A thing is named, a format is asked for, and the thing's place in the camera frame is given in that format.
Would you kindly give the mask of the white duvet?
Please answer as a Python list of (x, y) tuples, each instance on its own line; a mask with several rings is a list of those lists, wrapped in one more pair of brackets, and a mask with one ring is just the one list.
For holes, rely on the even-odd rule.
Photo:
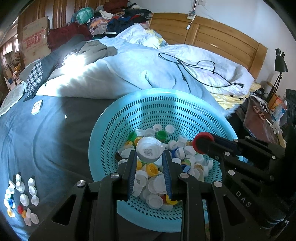
[(116, 49), (114, 56), (72, 57), (53, 71), (37, 95), (118, 99), (138, 90), (165, 88), (197, 96), (228, 115), (214, 94), (248, 94), (254, 78), (242, 65), (191, 45), (158, 46), (156, 39), (139, 24), (118, 37), (102, 38), (101, 44)]

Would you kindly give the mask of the dark wooden nightstand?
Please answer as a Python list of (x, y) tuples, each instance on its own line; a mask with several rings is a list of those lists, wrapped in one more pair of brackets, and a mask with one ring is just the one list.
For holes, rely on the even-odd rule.
[(255, 96), (248, 97), (228, 121), (239, 138), (250, 136), (286, 147), (286, 141), (282, 135), (277, 134), (273, 129), (271, 115), (263, 110), (261, 103)]

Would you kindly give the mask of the orange yellow bottle cap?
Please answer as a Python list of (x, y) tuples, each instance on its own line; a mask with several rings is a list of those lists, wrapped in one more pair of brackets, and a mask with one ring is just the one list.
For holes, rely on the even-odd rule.
[(21, 213), (22, 218), (26, 218), (26, 216), (27, 216), (26, 213), (27, 213), (26, 210), (22, 211), (22, 213)]

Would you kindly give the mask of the blue bottle cap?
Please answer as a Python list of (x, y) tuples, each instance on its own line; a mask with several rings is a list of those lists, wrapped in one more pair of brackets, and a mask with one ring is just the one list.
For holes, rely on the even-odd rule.
[(16, 205), (15, 205), (15, 202), (13, 199), (9, 199), (8, 203), (9, 203), (10, 208), (15, 208)]

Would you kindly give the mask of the white pillow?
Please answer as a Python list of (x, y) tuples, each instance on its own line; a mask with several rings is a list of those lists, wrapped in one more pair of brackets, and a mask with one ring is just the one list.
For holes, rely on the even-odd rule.
[(8, 110), (22, 98), (24, 92), (25, 86), (23, 83), (17, 85), (12, 91), (10, 91), (1, 105), (0, 116), (7, 113)]

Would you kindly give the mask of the large white lid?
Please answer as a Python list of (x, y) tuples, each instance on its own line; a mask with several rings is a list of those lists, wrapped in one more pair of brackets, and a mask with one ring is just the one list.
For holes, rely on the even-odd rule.
[(153, 163), (160, 158), (164, 148), (162, 142), (155, 137), (143, 137), (138, 141), (135, 150), (143, 162)]

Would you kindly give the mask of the blue bed sheet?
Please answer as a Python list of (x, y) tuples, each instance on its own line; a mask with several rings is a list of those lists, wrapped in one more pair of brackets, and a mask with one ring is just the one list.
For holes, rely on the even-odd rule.
[[(39, 100), (43, 100), (40, 112), (31, 115)], [(89, 139), (109, 105), (109, 99), (20, 99), (1, 116), (1, 196), (16, 174), (23, 183), (33, 178), (40, 202), (30, 209), (44, 220), (77, 181), (92, 182)]]

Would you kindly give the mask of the wooden headboard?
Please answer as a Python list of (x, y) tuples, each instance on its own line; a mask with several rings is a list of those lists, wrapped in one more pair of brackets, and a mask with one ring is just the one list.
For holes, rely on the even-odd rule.
[(154, 13), (149, 27), (171, 45), (187, 44), (200, 47), (244, 66), (257, 78), (263, 66), (267, 48), (248, 35), (223, 23), (186, 14)]

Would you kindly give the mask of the black desk lamp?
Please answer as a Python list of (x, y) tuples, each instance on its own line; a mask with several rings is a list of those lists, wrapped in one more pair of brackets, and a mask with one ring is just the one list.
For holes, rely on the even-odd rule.
[(282, 74), (284, 72), (288, 72), (287, 64), (284, 60), (285, 53), (282, 52), (279, 48), (276, 48), (275, 53), (276, 53), (276, 58), (274, 63), (274, 69), (275, 69), (275, 72), (278, 72), (278, 77), (268, 95), (268, 98), (267, 98), (268, 101), (270, 101), (273, 95), (276, 94), (278, 87), (280, 85), (280, 81), (282, 79)]

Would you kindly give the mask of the cardboard box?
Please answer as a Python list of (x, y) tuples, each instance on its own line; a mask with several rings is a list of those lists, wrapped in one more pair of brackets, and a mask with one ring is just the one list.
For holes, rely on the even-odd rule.
[(25, 66), (51, 53), (48, 47), (49, 20), (45, 16), (23, 27), (23, 61)]

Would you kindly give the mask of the plaid shirt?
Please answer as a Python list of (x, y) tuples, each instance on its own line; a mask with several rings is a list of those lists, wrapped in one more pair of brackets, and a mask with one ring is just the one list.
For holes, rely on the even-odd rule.
[(37, 88), (41, 84), (42, 77), (43, 77), (43, 66), (41, 62), (38, 62), (33, 66), (27, 79), (27, 85), (26, 85), (27, 97), (33, 97), (33, 95), (37, 91)]

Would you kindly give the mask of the red bottle cap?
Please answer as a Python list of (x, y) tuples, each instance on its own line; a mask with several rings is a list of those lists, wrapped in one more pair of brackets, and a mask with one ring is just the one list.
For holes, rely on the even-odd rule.
[(22, 214), (22, 212), (23, 212), (23, 207), (22, 207), (21, 205), (19, 205), (19, 206), (17, 207), (17, 211), (18, 211), (19, 214)]
[(214, 137), (211, 133), (200, 132), (192, 141), (192, 146), (199, 154), (207, 154), (210, 142), (214, 142)]

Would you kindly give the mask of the pile of clothes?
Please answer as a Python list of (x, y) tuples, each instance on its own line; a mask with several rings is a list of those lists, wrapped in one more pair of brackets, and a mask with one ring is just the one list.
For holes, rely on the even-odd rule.
[(151, 16), (150, 10), (130, 1), (105, 1), (96, 9), (80, 8), (63, 27), (49, 30), (48, 47), (54, 51), (75, 35), (83, 35), (86, 41), (113, 38), (134, 24), (145, 25)]

